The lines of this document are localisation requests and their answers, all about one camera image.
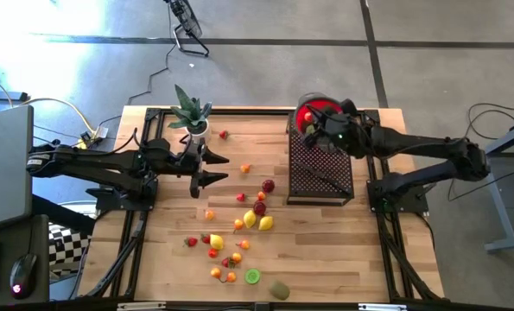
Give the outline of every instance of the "black and white checkered pattern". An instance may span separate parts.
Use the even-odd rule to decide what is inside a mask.
[[[84,249],[90,244],[89,235],[76,232],[60,225],[49,226],[49,269],[57,263],[79,262]],[[57,276],[64,276],[75,270],[52,270]]]

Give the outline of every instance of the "potted plant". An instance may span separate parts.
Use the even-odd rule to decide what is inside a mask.
[[[201,108],[198,98],[189,98],[181,87],[175,85],[175,88],[180,107],[170,107],[170,109],[178,117],[178,121],[169,124],[168,127],[172,129],[184,127],[195,143],[198,143],[201,138],[205,138],[205,142],[208,143],[211,139],[211,125],[206,118],[211,114],[212,103],[206,103]]]

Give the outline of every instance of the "wooden table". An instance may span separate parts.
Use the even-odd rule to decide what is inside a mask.
[[[141,136],[147,108],[124,107],[117,146],[122,145],[136,127],[138,137]],[[379,114],[383,126],[402,133],[406,131],[401,110],[380,109]],[[167,116],[166,125],[174,119]],[[190,178],[159,177],[155,209],[149,214],[145,234],[136,300],[274,301],[267,287],[277,279],[290,287],[288,301],[388,301],[378,226],[369,211],[365,191],[365,182],[369,178],[365,159],[352,159],[355,198],[347,205],[286,206],[287,117],[211,115],[209,120],[213,131],[209,148],[229,158],[230,162],[207,166],[206,170],[225,172],[230,176],[202,190],[198,200],[189,195]],[[227,140],[218,137],[222,130],[230,133]],[[177,142],[183,135],[183,129],[167,127],[164,130],[164,137],[174,152],[181,151]],[[128,147],[137,148],[134,143]],[[249,174],[240,172],[242,164],[251,165]],[[390,159],[390,169],[408,172],[415,166],[410,156],[397,155]],[[252,207],[261,183],[266,179],[276,183],[276,189],[266,199],[268,213],[275,220],[273,229],[260,232],[255,225],[233,234],[234,219],[242,219]],[[236,201],[239,193],[248,196],[245,202]],[[204,219],[206,209],[215,211],[214,220]],[[400,218],[408,259],[428,286],[442,296],[428,228],[414,214],[401,214]],[[116,258],[123,222],[124,212],[108,213],[97,222],[80,283],[81,294],[95,286]],[[198,238],[201,233],[209,232],[219,234],[225,240],[225,248],[218,258],[207,255],[207,244],[199,242],[194,248],[184,246],[184,238]],[[242,239],[250,241],[249,250],[240,250],[235,245]],[[221,267],[221,259],[235,251],[243,256],[240,267],[233,270],[238,280],[222,284],[210,276],[210,270]],[[130,260],[124,267],[121,290],[127,284]],[[262,273],[261,281],[256,285],[244,281],[244,273],[249,268],[257,268]],[[225,277],[229,270],[221,269]],[[397,264],[394,270],[397,288],[402,293]]]

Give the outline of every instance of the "succulent plant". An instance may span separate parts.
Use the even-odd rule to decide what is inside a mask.
[[[189,98],[188,95],[175,85],[176,95],[180,101],[180,107],[170,107],[172,112],[178,117],[178,121],[168,125],[169,128],[179,129],[187,127],[190,133],[200,134],[205,131],[206,118],[211,114],[211,103],[206,103],[201,109],[198,98]]]

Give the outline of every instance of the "white pot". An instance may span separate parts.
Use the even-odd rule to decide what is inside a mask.
[[[211,140],[211,124],[208,122],[208,120],[205,120],[205,122],[206,122],[206,129],[204,132],[202,132],[200,134],[191,133],[187,128],[185,128],[186,132],[188,134],[192,135],[192,139],[194,140],[194,143],[199,143],[201,138],[205,138],[205,143],[210,142],[210,140]]]

